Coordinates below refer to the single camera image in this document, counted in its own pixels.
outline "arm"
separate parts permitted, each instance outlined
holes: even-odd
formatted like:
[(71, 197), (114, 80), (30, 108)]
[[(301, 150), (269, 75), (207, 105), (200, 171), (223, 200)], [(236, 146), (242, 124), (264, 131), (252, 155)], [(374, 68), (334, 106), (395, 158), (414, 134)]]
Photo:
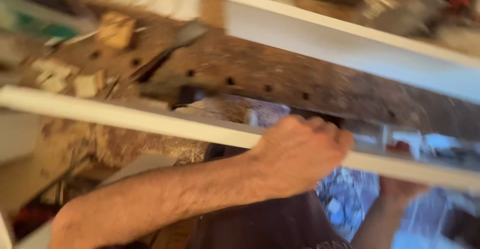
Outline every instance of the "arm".
[(380, 195), (352, 239), (354, 248), (390, 248), (408, 203), (428, 186), (380, 177)]
[(150, 171), (74, 199), (53, 222), (50, 248), (124, 244), (194, 215), (311, 190), (352, 144), (320, 118), (286, 117), (242, 155)]

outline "person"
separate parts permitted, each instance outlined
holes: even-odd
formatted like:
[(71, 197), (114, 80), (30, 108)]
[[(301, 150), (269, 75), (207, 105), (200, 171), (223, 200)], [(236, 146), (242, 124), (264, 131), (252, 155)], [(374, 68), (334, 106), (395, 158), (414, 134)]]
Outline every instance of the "person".
[(50, 249), (127, 244), (201, 214), (188, 248), (389, 248), (408, 202), (428, 187), (381, 177), (349, 244), (314, 188), (353, 144), (319, 117), (287, 116), (236, 156), (144, 172), (75, 198), (53, 221)]

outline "forearm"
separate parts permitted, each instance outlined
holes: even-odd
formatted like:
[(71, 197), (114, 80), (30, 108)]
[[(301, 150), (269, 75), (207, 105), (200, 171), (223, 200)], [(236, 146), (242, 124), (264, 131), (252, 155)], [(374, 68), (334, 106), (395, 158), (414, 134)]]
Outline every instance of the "forearm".
[(50, 248), (123, 244), (181, 219), (265, 200), (247, 156), (150, 171), (76, 198), (57, 215)]
[(352, 239), (352, 246), (361, 249), (387, 249), (408, 204), (407, 200), (378, 197)]

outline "hand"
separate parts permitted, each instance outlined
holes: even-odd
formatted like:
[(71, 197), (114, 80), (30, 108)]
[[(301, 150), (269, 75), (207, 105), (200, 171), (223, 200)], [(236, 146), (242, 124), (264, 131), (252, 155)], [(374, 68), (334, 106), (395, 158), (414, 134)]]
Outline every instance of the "hand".
[(352, 134), (333, 123), (319, 117), (287, 116), (246, 155), (252, 158), (269, 197), (280, 198), (315, 189), (352, 146)]
[(401, 205), (407, 205), (429, 189), (429, 186), (423, 184), (380, 177), (380, 197), (391, 199)]

